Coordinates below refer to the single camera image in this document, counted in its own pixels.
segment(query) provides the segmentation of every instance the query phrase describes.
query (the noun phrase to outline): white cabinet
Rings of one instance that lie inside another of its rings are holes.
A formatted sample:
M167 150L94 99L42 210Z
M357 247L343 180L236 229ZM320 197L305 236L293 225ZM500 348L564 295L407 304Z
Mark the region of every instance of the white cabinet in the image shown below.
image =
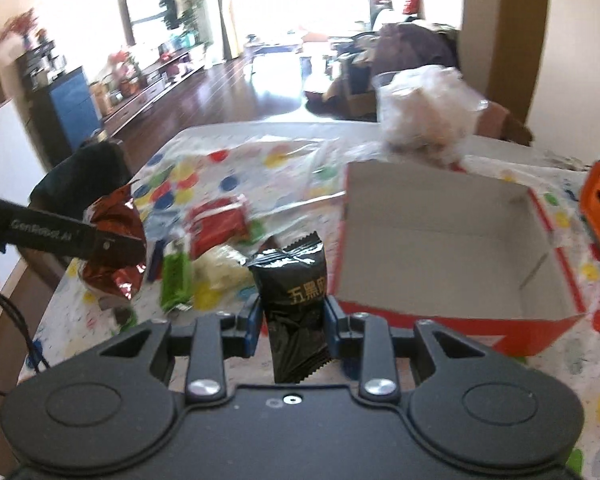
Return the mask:
M13 101L0 107L0 198L27 205L29 194L45 170L29 140ZM20 259L13 246L0 253L0 284L4 285Z

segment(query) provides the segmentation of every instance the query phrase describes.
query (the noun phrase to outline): red and white box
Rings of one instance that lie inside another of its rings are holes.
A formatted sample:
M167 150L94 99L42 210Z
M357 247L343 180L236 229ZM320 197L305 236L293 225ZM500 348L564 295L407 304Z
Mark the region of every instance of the red and white box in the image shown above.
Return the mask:
M533 192L417 162L354 162L334 294L411 328L433 319L512 356L547 348L585 313Z

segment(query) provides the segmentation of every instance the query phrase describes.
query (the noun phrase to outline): wooden floor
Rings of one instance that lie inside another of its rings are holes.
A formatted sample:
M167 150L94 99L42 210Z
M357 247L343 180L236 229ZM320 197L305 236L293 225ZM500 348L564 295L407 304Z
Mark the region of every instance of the wooden floor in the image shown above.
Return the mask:
M269 54L254 60L253 75L238 58L201 70L176 86L120 133L132 170L139 170L178 132L202 124L256 120L328 121L333 109L311 112L302 92L299 57Z

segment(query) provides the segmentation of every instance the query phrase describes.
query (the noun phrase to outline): shiny copper wrapper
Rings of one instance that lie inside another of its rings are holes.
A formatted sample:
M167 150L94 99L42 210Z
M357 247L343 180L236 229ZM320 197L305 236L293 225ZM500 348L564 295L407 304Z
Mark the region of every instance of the shiny copper wrapper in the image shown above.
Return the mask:
M85 220L103 231L140 238L146 248L144 228L131 195L131 184L96 200L85 211ZM100 262L87 262L82 268L81 277L92 290L131 301L140 290L145 270L146 259L124 269L115 269Z

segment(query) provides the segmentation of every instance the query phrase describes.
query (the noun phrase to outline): polka dot tablecloth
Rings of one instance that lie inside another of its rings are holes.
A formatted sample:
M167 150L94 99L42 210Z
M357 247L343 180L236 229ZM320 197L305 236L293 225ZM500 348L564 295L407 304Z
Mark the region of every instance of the polka dot tablecloth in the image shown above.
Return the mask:
M331 273L338 249L346 163L386 158L378 135L377 125L361 123L247 123L184 130L136 176L134 199L147 237L163 237L193 206L242 194L248 200L251 221L250 240L242 243L240 250L251 254L273 234L284 245L316 230L325 243ZM586 423L569 465L584 478L600 479L600 261L578 214L576 197L584 174L472 155L465 156L463 166L471 173L531 187L553 224L555 244L563 247L576 276L587 315L549 349L526 362L557 377L580 396ZM298 205L320 197L327 198ZM169 314L169 318L176 324L187 324L209 309L237 312L253 291L247 286L225 294L207 294L204 304ZM133 301L131 324L165 317L158 305L159 296L159 282L143 285ZM78 263L74 262L56 290L35 339L53 365L119 330L111 314L99 309L96 298L81 283ZM400 360L398 368L403 386L413 387L408 364ZM185 373L186 361L179 358L172 389L183 388ZM260 341L254 358L228 360L226 373L230 385L272 382L266 338ZM20 377L30 375L25 364ZM330 363L307 381L346 378L338 364Z

